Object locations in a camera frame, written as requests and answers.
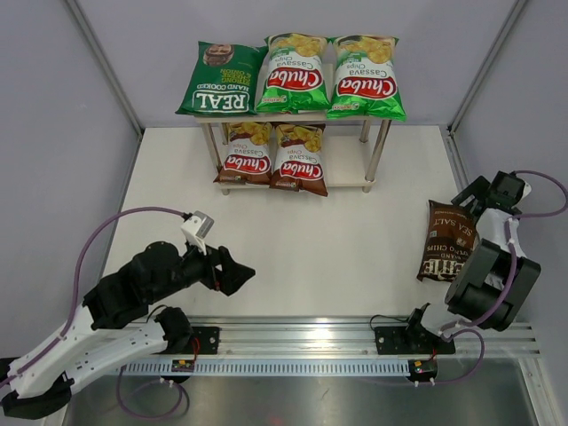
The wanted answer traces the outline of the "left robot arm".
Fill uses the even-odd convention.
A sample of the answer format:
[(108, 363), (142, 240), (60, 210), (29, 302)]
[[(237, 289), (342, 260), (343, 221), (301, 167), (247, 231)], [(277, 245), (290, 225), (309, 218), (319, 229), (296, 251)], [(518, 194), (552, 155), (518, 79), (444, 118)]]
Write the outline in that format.
[(82, 388), (135, 359), (197, 349), (199, 342), (180, 308), (166, 307), (149, 319), (150, 306), (196, 283), (231, 296), (256, 272), (235, 262), (224, 246), (186, 248), (180, 254), (168, 242), (150, 244), (85, 295), (72, 326), (56, 333), (59, 340), (48, 354), (33, 351), (2, 359), (1, 376), (11, 381), (1, 400), (4, 415), (42, 419)]

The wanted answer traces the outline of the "green Chuba chips bag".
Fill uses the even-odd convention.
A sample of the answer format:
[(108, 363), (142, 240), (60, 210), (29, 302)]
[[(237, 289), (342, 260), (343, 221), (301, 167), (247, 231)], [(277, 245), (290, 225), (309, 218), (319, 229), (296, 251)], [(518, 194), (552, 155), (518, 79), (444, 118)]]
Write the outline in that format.
[(398, 38), (344, 35), (332, 40), (336, 54), (329, 119), (371, 116), (403, 122), (406, 111), (393, 58)]
[(265, 39), (268, 63), (258, 113), (299, 114), (330, 108), (322, 58), (327, 38), (301, 33)]

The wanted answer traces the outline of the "dark green REAL chips bag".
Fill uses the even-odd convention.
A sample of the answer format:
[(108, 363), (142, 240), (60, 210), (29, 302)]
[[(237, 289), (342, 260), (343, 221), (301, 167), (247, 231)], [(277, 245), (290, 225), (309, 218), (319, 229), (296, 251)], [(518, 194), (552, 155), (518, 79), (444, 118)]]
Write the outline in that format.
[(254, 115), (258, 75), (268, 49), (200, 41), (178, 115)]

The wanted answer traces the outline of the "brown Chuba bag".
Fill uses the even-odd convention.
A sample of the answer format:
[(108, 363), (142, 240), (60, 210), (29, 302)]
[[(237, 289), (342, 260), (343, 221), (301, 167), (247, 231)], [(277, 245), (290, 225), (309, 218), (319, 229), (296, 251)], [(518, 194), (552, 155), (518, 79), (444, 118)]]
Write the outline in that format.
[(231, 185), (269, 185), (272, 179), (272, 157), (269, 122), (233, 122), (224, 125), (227, 156), (215, 179)]
[(307, 191), (327, 197), (321, 153), (325, 128), (324, 123), (275, 124), (277, 147), (271, 189)]

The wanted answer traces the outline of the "brown sea salt chips bag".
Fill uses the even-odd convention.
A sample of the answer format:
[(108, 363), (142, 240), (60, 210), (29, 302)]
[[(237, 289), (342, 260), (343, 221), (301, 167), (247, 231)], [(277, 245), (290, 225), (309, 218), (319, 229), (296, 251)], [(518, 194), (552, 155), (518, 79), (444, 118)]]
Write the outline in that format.
[(429, 200), (429, 222), (416, 279), (453, 281), (474, 248), (472, 215), (461, 206)]

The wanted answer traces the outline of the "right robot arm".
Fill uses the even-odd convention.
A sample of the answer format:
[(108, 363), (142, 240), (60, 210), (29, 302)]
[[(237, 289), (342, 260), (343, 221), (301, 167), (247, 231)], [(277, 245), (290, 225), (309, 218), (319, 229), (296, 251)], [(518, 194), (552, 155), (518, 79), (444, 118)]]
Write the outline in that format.
[(530, 186), (515, 173), (478, 177), (450, 203), (429, 202), (418, 280), (446, 282), (440, 304), (413, 310), (403, 329), (411, 351), (438, 351), (460, 327), (505, 330), (540, 275), (517, 241), (517, 204)]

